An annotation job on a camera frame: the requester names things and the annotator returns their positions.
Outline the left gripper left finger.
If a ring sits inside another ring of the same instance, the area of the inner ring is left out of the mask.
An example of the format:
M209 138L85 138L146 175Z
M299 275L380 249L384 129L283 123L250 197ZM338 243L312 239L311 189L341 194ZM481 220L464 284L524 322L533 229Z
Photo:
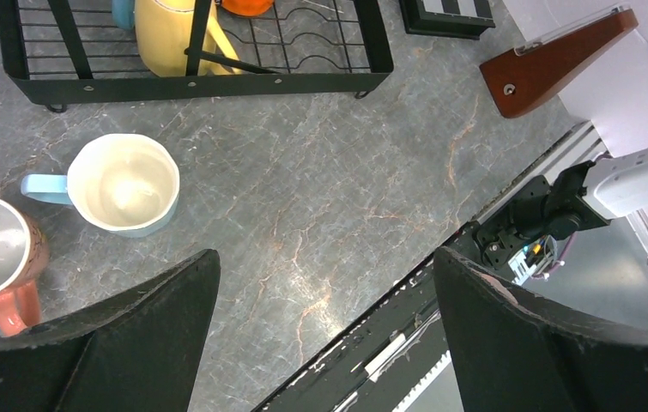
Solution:
M185 411L221 279L203 250L122 293L0 337L0 411Z

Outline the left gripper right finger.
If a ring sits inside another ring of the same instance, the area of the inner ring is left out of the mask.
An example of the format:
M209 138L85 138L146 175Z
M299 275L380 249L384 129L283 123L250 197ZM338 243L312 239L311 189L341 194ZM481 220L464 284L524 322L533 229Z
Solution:
M433 281L467 411L648 411L648 330L577 311L442 246Z

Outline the light blue faceted mug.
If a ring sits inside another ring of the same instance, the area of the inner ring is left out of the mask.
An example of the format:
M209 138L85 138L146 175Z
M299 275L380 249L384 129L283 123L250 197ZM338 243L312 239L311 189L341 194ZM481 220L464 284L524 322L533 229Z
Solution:
M164 227L179 202L180 172L170 153L139 134L113 133L85 144L65 175L33 173L21 194L74 207L88 223L128 238Z

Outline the salmon floral mug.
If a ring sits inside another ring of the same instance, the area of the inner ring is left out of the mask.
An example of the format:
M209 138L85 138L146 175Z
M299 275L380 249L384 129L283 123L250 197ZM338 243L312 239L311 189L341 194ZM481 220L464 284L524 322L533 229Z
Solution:
M0 199L0 331L5 336L40 323L36 281L49 260L49 245L38 224Z

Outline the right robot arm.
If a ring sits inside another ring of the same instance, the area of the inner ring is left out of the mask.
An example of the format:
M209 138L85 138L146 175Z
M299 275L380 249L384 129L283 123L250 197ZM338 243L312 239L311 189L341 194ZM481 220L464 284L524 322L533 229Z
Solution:
M498 269L544 235L563 240L646 207L648 148L568 167L553 183L540 175L474 230L476 260Z

